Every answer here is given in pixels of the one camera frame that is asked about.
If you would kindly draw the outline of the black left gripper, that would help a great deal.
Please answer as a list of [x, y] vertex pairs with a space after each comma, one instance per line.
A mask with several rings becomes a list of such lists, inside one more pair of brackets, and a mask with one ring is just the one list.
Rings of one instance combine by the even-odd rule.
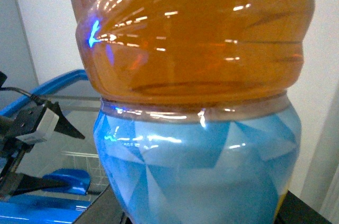
[[[85, 139], [85, 136], [63, 115], [58, 102], [48, 101], [47, 107], [59, 116], [55, 127], [56, 132], [72, 138]], [[69, 187], [69, 184], [65, 181], [33, 177], [16, 172], [24, 155], [34, 147], [34, 145], [28, 145], [16, 139], [16, 136], [20, 135], [21, 132], [32, 132], [37, 127], [38, 118], [42, 117], [43, 111], [43, 106], [35, 106], [21, 110], [14, 119], [1, 116], [1, 158], [5, 160], [1, 170], [2, 201], [15, 195], [37, 190]]]

